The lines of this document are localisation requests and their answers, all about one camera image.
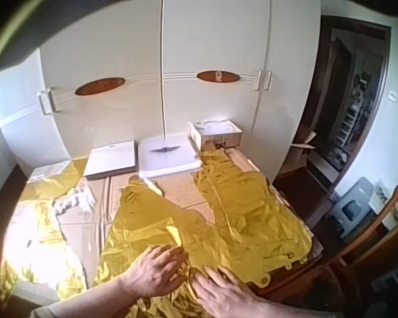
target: gray object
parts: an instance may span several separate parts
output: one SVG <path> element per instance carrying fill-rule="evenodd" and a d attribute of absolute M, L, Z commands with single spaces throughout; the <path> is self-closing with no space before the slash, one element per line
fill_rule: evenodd
<path fill-rule="evenodd" d="M 373 189 L 370 181 L 361 177 L 328 212 L 328 216 L 334 216 L 344 229 L 341 238 L 350 234 L 371 211 L 369 201 Z"/>

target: sleeve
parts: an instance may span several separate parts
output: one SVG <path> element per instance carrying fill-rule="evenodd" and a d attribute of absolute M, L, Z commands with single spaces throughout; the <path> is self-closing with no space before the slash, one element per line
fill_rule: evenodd
<path fill-rule="evenodd" d="M 29 318 L 56 318 L 47 307 L 40 307 L 31 311 Z"/>

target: cardboard box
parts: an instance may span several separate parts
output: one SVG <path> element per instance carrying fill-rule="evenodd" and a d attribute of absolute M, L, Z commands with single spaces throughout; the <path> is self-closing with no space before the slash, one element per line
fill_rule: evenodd
<path fill-rule="evenodd" d="M 198 150 L 212 141 L 216 148 L 233 148 L 240 145 L 241 130 L 231 121 L 206 121 L 189 123 L 190 137 Z"/>
<path fill-rule="evenodd" d="M 308 126 L 300 124 L 297 134 L 293 139 L 291 148 L 287 152 L 285 161 L 281 166 L 278 177 L 306 166 L 307 150 L 315 149 L 308 143 L 316 136 Z"/>

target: light switch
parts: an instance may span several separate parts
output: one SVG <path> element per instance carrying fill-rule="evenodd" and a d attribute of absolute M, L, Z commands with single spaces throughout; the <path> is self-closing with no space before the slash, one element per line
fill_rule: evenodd
<path fill-rule="evenodd" d="M 389 92 L 389 99 L 392 101 L 397 101 L 397 94 L 394 93 L 393 91 Z"/>

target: floor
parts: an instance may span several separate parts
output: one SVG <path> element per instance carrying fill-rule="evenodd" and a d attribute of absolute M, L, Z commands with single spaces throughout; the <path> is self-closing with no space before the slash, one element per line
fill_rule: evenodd
<path fill-rule="evenodd" d="M 0 263 L 6 228 L 26 182 L 27 178 L 17 166 L 0 191 Z M 7 308 L 4 311 L 0 311 L 0 317 L 28 317 L 27 314 L 35 307 L 38 306 L 17 297 L 12 297 Z"/>

